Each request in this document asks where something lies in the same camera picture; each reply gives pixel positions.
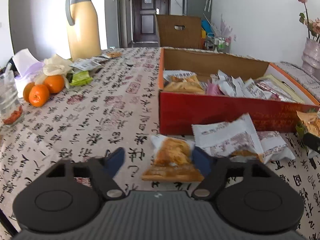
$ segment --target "dark wooden door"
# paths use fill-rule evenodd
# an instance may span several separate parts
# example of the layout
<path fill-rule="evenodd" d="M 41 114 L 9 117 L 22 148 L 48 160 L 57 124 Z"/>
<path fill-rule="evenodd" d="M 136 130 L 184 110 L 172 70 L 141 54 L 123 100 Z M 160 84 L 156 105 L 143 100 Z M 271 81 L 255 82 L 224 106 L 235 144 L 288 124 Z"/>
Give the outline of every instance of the dark wooden door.
<path fill-rule="evenodd" d="M 170 0 L 133 0 L 134 41 L 157 41 L 155 14 L 168 14 Z"/>

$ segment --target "pink snack wrapper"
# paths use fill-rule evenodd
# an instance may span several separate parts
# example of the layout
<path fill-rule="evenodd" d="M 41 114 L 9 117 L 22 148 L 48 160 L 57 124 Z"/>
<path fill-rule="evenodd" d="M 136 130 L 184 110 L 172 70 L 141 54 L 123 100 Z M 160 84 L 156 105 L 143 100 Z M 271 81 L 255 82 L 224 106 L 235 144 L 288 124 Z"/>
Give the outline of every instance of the pink snack wrapper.
<path fill-rule="evenodd" d="M 208 82 L 208 87 L 207 87 L 207 90 L 206 90 L 205 94 L 209 95 L 209 96 L 223 95 L 223 93 L 219 89 L 219 85 L 215 85 L 215 84 L 212 84 L 212 83 L 209 83 L 209 82 Z"/>

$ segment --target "metal screw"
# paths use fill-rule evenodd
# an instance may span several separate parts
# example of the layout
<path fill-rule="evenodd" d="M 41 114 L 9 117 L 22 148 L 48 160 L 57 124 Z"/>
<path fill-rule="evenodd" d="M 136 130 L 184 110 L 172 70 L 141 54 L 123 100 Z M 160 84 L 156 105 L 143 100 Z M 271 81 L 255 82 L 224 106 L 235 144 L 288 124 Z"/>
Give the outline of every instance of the metal screw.
<path fill-rule="evenodd" d="M 200 188 L 194 191 L 194 194 L 197 197 L 207 197 L 210 195 L 210 191 L 204 188 Z"/>
<path fill-rule="evenodd" d="M 122 191 L 119 189 L 111 189 L 107 192 L 107 196 L 111 198 L 121 197 Z"/>

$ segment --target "flower stem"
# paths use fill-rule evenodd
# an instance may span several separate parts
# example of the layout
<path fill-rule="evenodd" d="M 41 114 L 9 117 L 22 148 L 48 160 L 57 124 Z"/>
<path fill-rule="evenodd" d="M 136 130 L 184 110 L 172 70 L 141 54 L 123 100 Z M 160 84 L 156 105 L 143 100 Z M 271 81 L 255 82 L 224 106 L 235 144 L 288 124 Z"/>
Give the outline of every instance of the flower stem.
<path fill-rule="evenodd" d="M 310 38 L 310 30 L 309 30 L 309 15 L 308 15 L 308 10 L 307 10 L 307 6 L 306 3 L 304 3 L 304 7 L 306 8 L 306 14 L 307 14 L 307 21 L 308 21 L 308 36 Z"/>

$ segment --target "cardboard box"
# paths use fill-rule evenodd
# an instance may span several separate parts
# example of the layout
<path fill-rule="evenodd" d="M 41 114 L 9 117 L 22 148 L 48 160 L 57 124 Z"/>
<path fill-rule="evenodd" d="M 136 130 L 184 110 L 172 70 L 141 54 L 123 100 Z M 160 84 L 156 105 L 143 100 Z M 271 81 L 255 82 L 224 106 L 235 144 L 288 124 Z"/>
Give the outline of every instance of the cardboard box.
<path fill-rule="evenodd" d="M 163 91 L 163 70 L 188 70 L 206 82 L 220 69 L 244 81 L 272 74 L 288 84 L 305 104 L 281 101 L 207 96 Z M 257 131 L 294 132 L 298 122 L 296 111 L 317 111 L 319 102 L 292 77 L 276 65 L 230 54 L 183 49 L 161 49 L 159 71 L 160 133 L 191 135 L 192 124 L 231 122 L 249 113 Z"/>
<path fill-rule="evenodd" d="M 160 47 L 202 49 L 201 18 L 178 15 L 157 15 Z"/>

